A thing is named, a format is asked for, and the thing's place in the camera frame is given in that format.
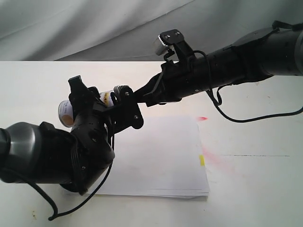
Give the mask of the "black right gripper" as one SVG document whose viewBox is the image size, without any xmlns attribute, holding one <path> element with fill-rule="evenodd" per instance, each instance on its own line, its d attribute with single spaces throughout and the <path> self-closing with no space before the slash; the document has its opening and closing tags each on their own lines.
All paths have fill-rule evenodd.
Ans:
<svg viewBox="0 0 303 227">
<path fill-rule="evenodd" d="M 195 60 L 190 70 L 162 65 L 162 72 L 152 77 L 146 85 L 134 92 L 137 103 L 153 106 L 179 102 L 182 98 L 206 91 L 206 61 Z"/>
</svg>

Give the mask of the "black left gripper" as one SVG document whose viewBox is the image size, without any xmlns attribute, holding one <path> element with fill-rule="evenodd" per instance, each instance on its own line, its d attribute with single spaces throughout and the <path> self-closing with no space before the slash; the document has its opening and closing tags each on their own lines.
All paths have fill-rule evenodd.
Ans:
<svg viewBox="0 0 303 227">
<path fill-rule="evenodd" d="M 121 118 L 123 109 L 117 93 L 99 93 L 96 87 L 86 87 L 80 75 L 68 83 L 75 116 L 71 134 L 77 140 L 71 152 L 73 180 L 68 191 L 83 195 L 113 162 L 111 118 Z"/>
</svg>

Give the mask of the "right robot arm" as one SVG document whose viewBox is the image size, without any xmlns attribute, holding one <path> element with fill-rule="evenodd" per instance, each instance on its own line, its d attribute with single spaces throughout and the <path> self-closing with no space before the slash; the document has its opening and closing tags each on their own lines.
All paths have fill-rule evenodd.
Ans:
<svg viewBox="0 0 303 227">
<path fill-rule="evenodd" d="M 147 106 L 178 102 L 224 85 L 302 75 L 303 26 L 275 22 L 202 57 L 173 29 L 159 35 L 156 53 L 165 59 L 161 73 L 135 92 L 136 101 Z"/>
</svg>

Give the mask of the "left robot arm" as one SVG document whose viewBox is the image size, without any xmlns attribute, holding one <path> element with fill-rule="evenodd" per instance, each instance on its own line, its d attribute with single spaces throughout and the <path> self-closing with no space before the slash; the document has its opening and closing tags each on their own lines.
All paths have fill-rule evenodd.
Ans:
<svg viewBox="0 0 303 227">
<path fill-rule="evenodd" d="M 58 118 L 70 131 L 49 122 L 18 122 L 0 130 L 0 178 L 6 183 L 58 184 L 85 194 L 115 158 L 111 139 L 121 87 L 100 93 L 80 76 L 69 79 L 70 94 Z"/>
</svg>

